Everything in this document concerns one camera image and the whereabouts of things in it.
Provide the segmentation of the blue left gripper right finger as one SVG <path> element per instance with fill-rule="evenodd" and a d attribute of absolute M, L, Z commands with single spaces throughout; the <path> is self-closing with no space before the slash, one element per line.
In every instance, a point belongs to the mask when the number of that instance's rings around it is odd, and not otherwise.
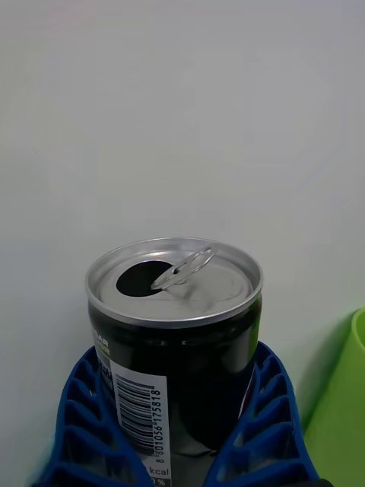
<path fill-rule="evenodd" d="M 294 389 L 278 356 L 259 342 L 244 413 L 207 475 L 208 486 L 330 486 L 304 444 Z"/>

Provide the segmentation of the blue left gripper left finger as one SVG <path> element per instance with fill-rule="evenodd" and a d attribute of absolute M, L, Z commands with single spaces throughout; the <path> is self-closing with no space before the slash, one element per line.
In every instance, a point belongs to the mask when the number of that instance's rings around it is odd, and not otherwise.
<path fill-rule="evenodd" d="M 66 381 L 52 448 L 32 485 L 153 485 L 103 404 L 94 348 L 82 355 Z"/>

